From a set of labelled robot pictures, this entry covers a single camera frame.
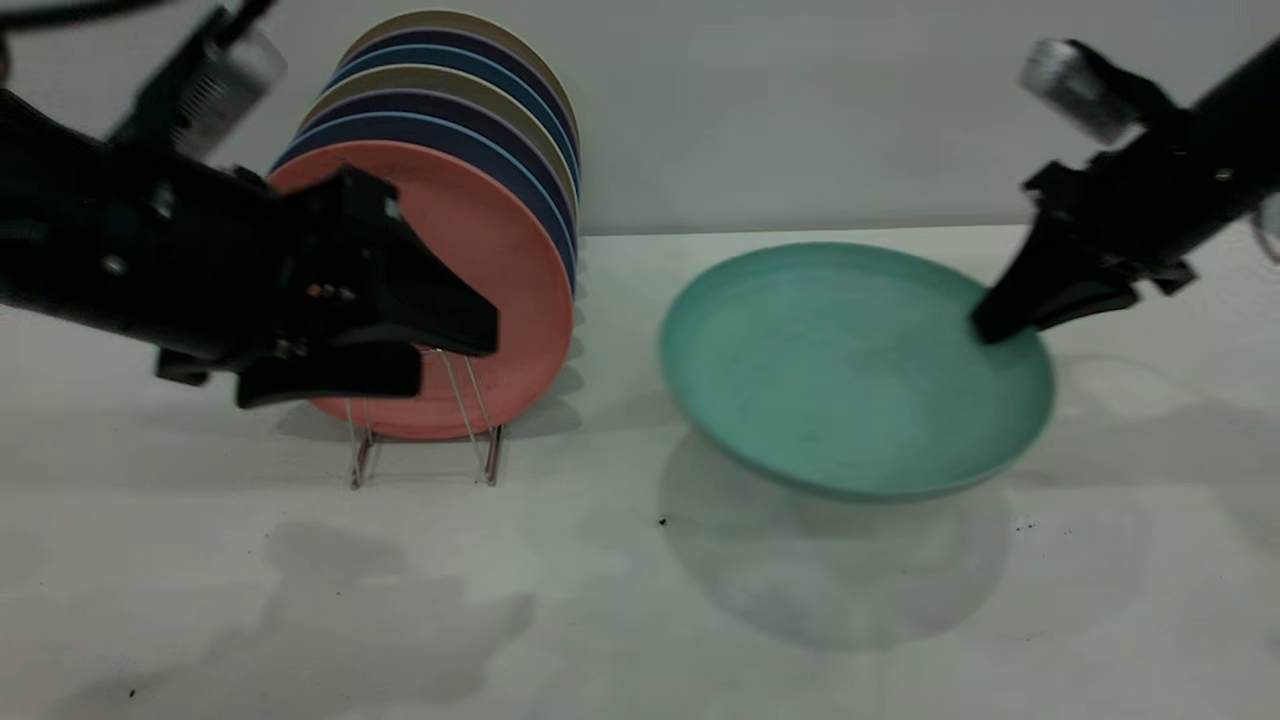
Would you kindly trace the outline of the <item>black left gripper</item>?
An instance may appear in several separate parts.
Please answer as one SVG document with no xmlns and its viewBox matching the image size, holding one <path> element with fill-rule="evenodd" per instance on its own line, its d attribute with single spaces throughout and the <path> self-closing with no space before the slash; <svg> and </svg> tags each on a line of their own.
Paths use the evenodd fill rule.
<svg viewBox="0 0 1280 720">
<path fill-rule="evenodd" d="M 401 213 L 398 190 L 342 168 L 332 187 L 283 195 L 142 145 L 105 150 L 100 327 L 152 345 L 155 373 L 183 386 L 238 374 L 237 407 L 310 398 L 412 398 L 415 347 L 335 347 L 279 359 L 303 334 L 305 291 L 326 263 L 334 345 L 499 348 L 497 306 L 458 277 Z"/>
</svg>

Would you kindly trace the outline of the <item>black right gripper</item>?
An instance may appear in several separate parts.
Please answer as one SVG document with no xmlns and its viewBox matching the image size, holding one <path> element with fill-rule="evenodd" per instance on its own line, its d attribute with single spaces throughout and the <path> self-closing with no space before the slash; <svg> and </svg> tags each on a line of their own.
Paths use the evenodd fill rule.
<svg viewBox="0 0 1280 720">
<path fill-rule="evenodd" d="M 987 345 L 1132 307 L 1134 281 L 1166 296 L 1194 282 L 1187 255 L 1271 195 L 1271 114 L 1181 111 L 1083 169 L 1052 161 L 1023 188 L 1047 215 L 972 313 Z"/>
</svg>

